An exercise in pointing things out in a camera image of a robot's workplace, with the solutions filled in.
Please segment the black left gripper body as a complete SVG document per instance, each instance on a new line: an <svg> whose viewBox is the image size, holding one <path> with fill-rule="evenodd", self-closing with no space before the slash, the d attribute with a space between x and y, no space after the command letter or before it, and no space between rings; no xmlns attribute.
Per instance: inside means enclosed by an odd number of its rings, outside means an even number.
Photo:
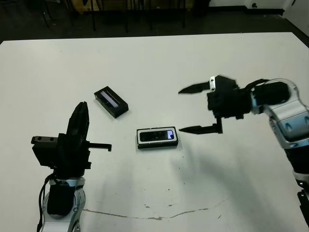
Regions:
<svg viewBox="0 0 309 232"><path fill-rule="evenodd" d="M91 168L89 149L112 150L111 144L91 143L60 133L58 137L34 136L32 150L41 166L54 170L58 178L80 178Z"/></svg>

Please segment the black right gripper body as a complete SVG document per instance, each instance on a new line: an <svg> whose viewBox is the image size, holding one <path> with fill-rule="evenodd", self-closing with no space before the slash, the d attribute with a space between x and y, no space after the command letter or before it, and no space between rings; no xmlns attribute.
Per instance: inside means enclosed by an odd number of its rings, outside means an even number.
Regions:
<svg viewBox="0 0 309 232"><path fill-rule="evenodd" d="M211 77L209 84L208 110L216 118L217 133L222 133L222 118L243 119L251 111L251 94L246 88L239 88L234 79L224 76Z"/></svg>

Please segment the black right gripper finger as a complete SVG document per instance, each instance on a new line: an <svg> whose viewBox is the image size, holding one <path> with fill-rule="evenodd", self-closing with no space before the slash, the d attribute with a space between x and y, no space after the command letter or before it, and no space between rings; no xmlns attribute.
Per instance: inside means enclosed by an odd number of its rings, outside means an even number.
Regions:
<svg viewBox="0 0 309 232"><path fill-rule="evenodd" d="M191 126L179 129L181 132L190 133L190 134L208 134L208 133L217 133L216 124L212 126Z"/></svg>
<svg viewBox="0 0 309 232"><path fill-rule="evenodd" d="M204 82L204 83L193 84L191 86L185 87L181 89L178 92L178 94L195 94L195 93L200 93L204 90L209 90L209 89L210 89L209 82Z"/></svg>

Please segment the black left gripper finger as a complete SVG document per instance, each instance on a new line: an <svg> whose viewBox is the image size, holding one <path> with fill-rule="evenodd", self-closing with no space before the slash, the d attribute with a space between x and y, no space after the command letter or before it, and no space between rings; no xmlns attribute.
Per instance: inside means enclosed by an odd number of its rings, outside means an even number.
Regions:
<svg viewBox="0 0 309 232"><path fill-rule="evenodd" d="M88 134L88 129L89 129L89 111L88 111L87 102L85 102L85 113L84 113L84 117L85 117L84 139L86 140L87 134Z"/></svg>
<svg viewBox="0 0 309 232"><path fill-rule="evenodd" d="M67 135L84 139L84 111L85 103L80 102L74 109L68 123Z"/></svg>

